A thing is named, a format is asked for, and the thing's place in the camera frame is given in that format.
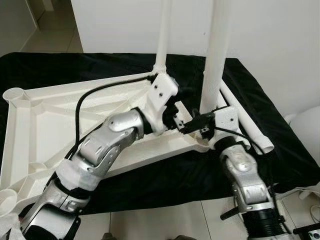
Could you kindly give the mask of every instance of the white vertical pole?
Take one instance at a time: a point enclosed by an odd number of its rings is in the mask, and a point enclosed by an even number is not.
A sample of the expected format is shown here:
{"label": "white vertical pole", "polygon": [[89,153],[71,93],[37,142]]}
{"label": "white vertical pole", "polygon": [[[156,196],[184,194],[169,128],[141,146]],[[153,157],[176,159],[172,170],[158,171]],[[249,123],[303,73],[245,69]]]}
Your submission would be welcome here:
{"label": "white vertical pole", "polygon": [[161,23],[158,40],[158,49],[156,52],[155,64],[153,66],[154,73],[166,72],[166,58],[168,49],[168,37],[170,30],[172,0],[162,0]]}
{"label": "white vertical pole", "polygon": [[221,78],[230,36],[230,18],[233,0],[213,0],[209,46],[203,72],[200,113],[217,106]]}

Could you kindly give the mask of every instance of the white pipe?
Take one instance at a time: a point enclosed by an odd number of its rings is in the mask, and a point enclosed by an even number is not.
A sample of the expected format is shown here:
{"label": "white pipe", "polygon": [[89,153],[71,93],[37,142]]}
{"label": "white pipe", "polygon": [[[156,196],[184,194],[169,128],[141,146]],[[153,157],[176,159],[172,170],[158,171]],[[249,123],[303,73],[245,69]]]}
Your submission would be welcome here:
{"label": "white pipe", "polygon": [[[237,109],[239,122],[242,124],[248,136],[262,148],[265,154],[271,152],[275,146],[267,136],[263,135],[263,133],[260,131],[255,122],[251,119],[246,110],[242,107],[223,80],[221,81],[220,89],[229,105]],[[259,151],[255,146],[253,146],[253,148],[258,154],[262,154],[261,151]]]}
{"label": "white pipe", "polygon": [[209,45],[203,72],[200,113],[216,108],[228,50],[233,0],[213,0]]}
{"label": "white pipe", "polygon": [[155,57],[155,64],[153,66],[153,73],[165,73],[167,69],[166,58],[168,50],[171,8],[172,0],[162,0],[158,49]]}
{"label": "white pipe", "polygon": [[[218,108],[223,108],[223,107],[227,106],[227,103],[226,103],[224,97],[222,96],[222,94],[220,93],[220,91],[219,91],[219,95],[218,95],[218,98],[217,98],[217,101],[216,101],[216,105],[217,105]],[[240,128],[238,128],[238,129],[236,130],[236,132],[237,132],[238,134],[243,134],[243,133],[241,132]],[[245,146],[245,149],[247,149],[247,150],[250,149],[251,145],[250,145],[250,143],[249,143],[249,141],[248,141],[247,139],[245,139],[245,138],[243,138],[243,137],[241,137],[241,136],[236,136],[236,135],[235,135],[234,137],[235,137],[235,140],[236,140],[237,142],[240,142],[240,141],[243,142],[243,144],[244,144],[244,146]]]}

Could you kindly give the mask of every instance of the black flexible bellows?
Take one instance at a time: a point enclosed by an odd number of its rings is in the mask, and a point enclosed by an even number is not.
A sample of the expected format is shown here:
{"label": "black flexible bellows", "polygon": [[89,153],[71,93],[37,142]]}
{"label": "black flexible bellows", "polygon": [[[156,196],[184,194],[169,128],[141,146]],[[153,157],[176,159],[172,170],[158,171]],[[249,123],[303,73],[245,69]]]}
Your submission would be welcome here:
{"label": "black flexible bellows", "polygon": [[285,233],[274,208],[249,211],[242,214],[242,217],[249,238],[265,238]]}

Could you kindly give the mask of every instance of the white baseboard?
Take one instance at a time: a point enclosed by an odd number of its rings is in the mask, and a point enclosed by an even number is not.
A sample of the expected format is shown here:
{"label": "white baseboard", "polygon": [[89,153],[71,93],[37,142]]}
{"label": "white baseboard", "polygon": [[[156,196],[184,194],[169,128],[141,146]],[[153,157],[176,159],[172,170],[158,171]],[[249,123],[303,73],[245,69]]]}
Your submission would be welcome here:
{"label": "white baseboard", "polygon": [[35,32],[37,31],[38,29],[34,29],[32,31],[32,33],[27,37],[27,39],[25,40],[25,42],[23,43],[22,47],[20,48],[19,52],[23,52],[24,51],[24,48],[25,46],[27,45],[27,43],[29,42],[29,40],[32,38],[32,36],[35,34]]}

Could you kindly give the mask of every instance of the floor tile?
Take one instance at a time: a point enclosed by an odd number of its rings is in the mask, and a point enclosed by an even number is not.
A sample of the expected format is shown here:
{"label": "floor tile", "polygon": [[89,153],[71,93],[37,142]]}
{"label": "floor tile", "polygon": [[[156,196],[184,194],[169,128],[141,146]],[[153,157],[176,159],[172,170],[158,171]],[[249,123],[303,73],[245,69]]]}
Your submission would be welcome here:
{"label": "floor tile", "polygon": [[111,213],[111,233],[118,240],[168,240],[178,235],[210,240],[201,202]]}
{"label": "floor tile", "polygon": [[[280,209],[283,209],[284,211],[284,218],[285,218],[285,225],[289,228],[289,230],[291,231],[291,233],[293,232],[293,230],[296,228],[294,222],[291,219],[291,216],[289,215],[289,212],[287,211],[287,209],[285,208],[284,204],[282,201],[278,201],[278,208],[279,211]],[[295,235],[293,234],[293,239],[294,240],[300,240],[299,235]]]}
{"label": "floor tile", "polygon": [[80,41],[80,36],[79,36],[79,32],[78,29],[75,28],[74,30],[74,34],[72,36],[72,40],[70,43],[70,46],[67,50],[68,53],[83,53],[83,49],[82,49],[82,45],[81,45],[81,41]]}
{"label": "floor tile", "polygon": [[66,52],[74,30],[36,31],[22,52]]}
{"label": "floor tile", "polygon": [[81,224],[74,240],[99,240],[109,232],[110,213],[80,216]]}
{"label": "floor tile", "polygon": [[41,30],[74,29],[76,19],[72,8],[63,8],[55,11],[45,11],[38,21]]}
{"label": "floor tile", "polygon": [[310,216],[310,207],[320,204],[319,197],[315,194],[312,193],[304,200],[300,200],[299,193],[300,192],[295,192],[282,199],[285,208],[289,212],[292,221],[297,228],[314,224]]}
{"label": "floor tile", "polygon": [[234,208],[233,197],[201,201],[212,240],[247,240],[247,230],[238,215],[222,221],[220,215]]}

